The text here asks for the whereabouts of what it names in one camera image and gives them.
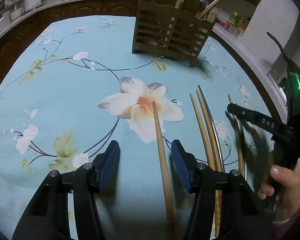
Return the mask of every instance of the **wooden chopstick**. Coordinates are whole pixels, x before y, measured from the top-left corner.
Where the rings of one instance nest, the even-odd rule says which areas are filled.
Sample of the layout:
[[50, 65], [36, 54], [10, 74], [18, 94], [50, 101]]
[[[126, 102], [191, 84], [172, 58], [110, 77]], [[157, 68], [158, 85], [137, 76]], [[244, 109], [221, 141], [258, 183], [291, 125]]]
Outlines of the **wooden chopstick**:
[[207, 6], [198, 16], [198, 19], [203, 19], [221, 0], [214, 0], [210, 5]]
[[[205, 152], [206, 152], [208, 166], [210, 168], [212, 168], [213, 170], [215, 170], [215, 163], [214, 163], [214, 160], [213, 160], [213, 156], [212, 156], [210, 144], [209, 144], [209, 141], [208, 141], [208, 136], [207, 136], [207, 133], [206, 133], [206, 129], [203, 125], [199, 109], [197, 107], [196, 102], [194, 101], [194, 97], [193, 97], [192, 93], [190, 93], [190, 98], [191, 98], [191, 102], [192, 102], [192, 105], [193, 105], [193, 108], [194, 108], [195, 116], [197, 117], [197, 121], [198, 121], [199, 129], [200, 129], [204, 149], [205, 149]], [[220, 192], [217, 190], [216, 191], [216, 201], [215, 201], [215, 205], [214, 205], [215, 236], [218, 236], [218, 232], [219, 232], [219, 228], [220, 228], [220, 220], [221, 220], [220, 197], [221, 197]]]
[[[197, 93], [197, 96], [199, 99], [199, 103], [200, 103], [201, 110], [203, 113], [204, 121], [207, 126], [207, 131], [208, 131], [210, 144], [211, 144], [211, 148], [212, 148], [212, 156], [213, 156], [213, 160], [214, 160], [214, 166], [215, 166], [216, 171], [222, 171], [221, 160], [219, 158], [219, 150], [218, 150], [216, 138], [213, 133], [211, 120], [208, 116], [207, 108], [205, 107], [205, 105], [203, 103], [203, 100], [202, 100], [199, 90], [196, 90], [196, 93]], [[218, 212], [215, 212], [215, 218], [214, 218], [214, 220], [215, 220], [215, 237], [218, 237], [219, 229], [220, 229], [220, 222], [221, 222], [221, 211], [220, 211], [221, 210], [221, 191], [216, 191], [216, 205], [218, 205], [217, 206]]]
[[206, 156], [207, 156], [208, 166], [215, 171], [216, 169], [215, 169], [215, 166], [214, 166], [213, 155], [212, 155], [212, 152], [211, 152], [211, 148], [210, 148], [208, 136], [207, 136], [207, 133], [206, 133], [206, 129], [205, 129], [204, 124], [202, 122], [202, 118], [201, 118], [199, 109], [197, 107], [196, 102], [194, 101], [194, 97], [193, 97], [192, 93], [190, 93], [190, 98], [191, 98], [192, 105], [193, 105], [193, 108], [194, 108], [195, 116], [197, 117], [199, 129], [200, 129], [200, 133], [201, 133], [201, 137], [202, 137], [202, 141], [203, 141], [204, 150], [205, 150]]
[[174, 209], [173, 209], [172, 193], [171, 193], [171, 186], [170, 186], [170, 180], [169, 180], [167, 158], [166, 158], [166, 154], [165, 154], [165, 150], [164, 150], [162, 132], [161, 132], [161, 128], [160, 128], [160, 121], [159, 121], [155, 101], [152, 102], [152, 106], [153, 106], [153, 114], [154, 114], [155, 132], [157, 134], [157, 143], [158, 143], [159, 160], [160, 160], [160, 168], [161, 168], [161, 175], [162, 175], [164, 202], [166, 205], [168, 234], [169, 234], [170, 240], [175, 240], [176, 238], [175, 238], [175, 231], [174, 231]]
[[[232, 104], [231, 96], [228, 95], [228, 98], [229, 98], [229, 102]], [[239, 130], [239, 126], [238, 126], [238, 118], [234, 114], [232, 115], [232, 118], [233, 118], [233, 122], [234, 122], [235, 137], [237, 140], [239, 171], [242, 174], [242, 176], [245, 177], [242, 144], [241, 144], [242, 142], [241, 142], [240, 130]]]
[[210, 144], [211, 144], [211, 149], [212, 149], [212, 154], [213, 154], [213, 159], [214, 159], [214, 163], [215, 163], [215, 166], [216, 166], [216, 171], [222, 171], [218, 145], [217, 145], [217, 141], [216, 141], [216, 138], [214, 136], [214, 133], [213, 133], [211, 120], [209, 118], [207, 108], [203, 103], [203, 100], [202, 100], [202, 97], [200, 95], [199, 90], [197, 90], [196, 93], [197, 93], [197, 96], [198, 96], [198, 99], [199, 99], [199, 103], [200, 103], [201, 110], [202, 110], [202, 113], [203, 113], [204, 121], [206, 122], [207, 131], [208, 131]]

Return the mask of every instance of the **glass jar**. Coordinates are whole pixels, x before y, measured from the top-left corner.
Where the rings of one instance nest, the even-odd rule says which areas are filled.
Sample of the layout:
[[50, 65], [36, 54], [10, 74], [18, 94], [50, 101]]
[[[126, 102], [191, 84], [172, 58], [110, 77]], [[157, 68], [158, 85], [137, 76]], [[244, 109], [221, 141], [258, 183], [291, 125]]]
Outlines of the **glass jar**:
[[236, 12], [234, 12], [228, 20], [228, 22], [231, 23], [233, 26], [237, 26], [238, 21], [239, 21], [239, 14], [237, 14]]

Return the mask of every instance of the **tablecloth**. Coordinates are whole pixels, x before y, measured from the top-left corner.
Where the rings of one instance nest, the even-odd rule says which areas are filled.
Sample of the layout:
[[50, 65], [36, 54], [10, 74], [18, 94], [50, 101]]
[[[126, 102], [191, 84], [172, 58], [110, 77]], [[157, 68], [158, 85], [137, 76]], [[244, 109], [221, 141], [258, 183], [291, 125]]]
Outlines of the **tablecloth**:
[[[152, 101], [157, 102], [181, 239], [194, 200], [173, 171], [170, 143], [206, 161], [189, 93], [202, 87], [213, 115], [226, 171], [238, 168], [232, 100], [269, 115], [260, 94], [230, 54], [208, 38], [189, 68], [162, 57], [132, 54], [134, 17], [89, 16], [55, 22], [22, 53], [0, 85], [0, 230], [9, 238], [51, 169], [73, 171], [111, 140], [120, 144], [115, 179], [96, 195], [107, 239], [167, 239], [166, 212]], [[246, 134], [248, 182], [258, 184], [271, 149]], [[76, 238], [69, 195], [72, 237]]]

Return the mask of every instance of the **kitchen counter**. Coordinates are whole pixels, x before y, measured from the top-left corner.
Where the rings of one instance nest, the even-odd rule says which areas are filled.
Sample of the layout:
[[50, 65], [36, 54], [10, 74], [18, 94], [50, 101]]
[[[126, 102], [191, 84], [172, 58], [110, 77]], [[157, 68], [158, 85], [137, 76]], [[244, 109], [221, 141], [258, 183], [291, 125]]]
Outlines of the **kitchen counter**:
[[71, 2], [76, 2], [76, 1], [82, 1], [82, 0], [61, 0], [61, 1], [53, 1], [50, 3], [46, 3], [40, 7], [37, 7], [25, 14], [23, 14], [21, 17], [15, 19], [14, 21], [10, 21], [10, 12], [5, 12], [3, 14], [4, 17], [4, 28], [0, 31], [0, 38], [5, 35], [9, 30], [11, 30], [14, 26], [16, 26], [18, 23], [22, 22], [23, 20], [27, 19], [28, 17], [30, 17], [31, 15], [35, 14], [36, 12], [45, 10], [47, 8], [53, 7], [53, 6], [57, 6], [57, 5], [61, 5], [61, 4], [65, 4], [65, 3], [71, 3]]

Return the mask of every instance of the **black handle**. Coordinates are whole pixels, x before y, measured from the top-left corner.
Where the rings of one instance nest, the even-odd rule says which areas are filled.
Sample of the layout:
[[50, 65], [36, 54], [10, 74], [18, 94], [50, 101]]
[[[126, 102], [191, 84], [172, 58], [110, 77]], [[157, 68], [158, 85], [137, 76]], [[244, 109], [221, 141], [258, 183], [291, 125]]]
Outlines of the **black handle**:
[[73, 177], [73, 202], [75, 224], [79, 240], [105, 240], [96, 202], [89, 191], [89, 177], [93, 177], [95, 166], [86, 163], [79, 167]]

